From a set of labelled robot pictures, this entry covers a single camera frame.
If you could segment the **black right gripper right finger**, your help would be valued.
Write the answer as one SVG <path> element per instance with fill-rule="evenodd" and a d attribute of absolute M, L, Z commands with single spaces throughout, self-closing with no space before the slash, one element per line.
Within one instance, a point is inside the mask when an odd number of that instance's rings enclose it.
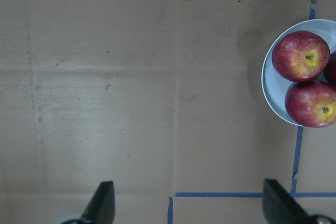
<path fill-rule="evenodd" d="M 328 216 L 308 214 L 275 179 L 264 180 L 263 215 L 269 224 L 335 224 Z"/>

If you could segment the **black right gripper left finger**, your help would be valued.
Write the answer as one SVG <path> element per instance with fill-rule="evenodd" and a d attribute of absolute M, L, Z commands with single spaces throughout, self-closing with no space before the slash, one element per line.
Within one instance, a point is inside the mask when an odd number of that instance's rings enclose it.
<path fill-rule="evenodd" d="M 113 181 L 101 182 L 79 218 L 79 223 L 112 224 L 115 218 Z"/>

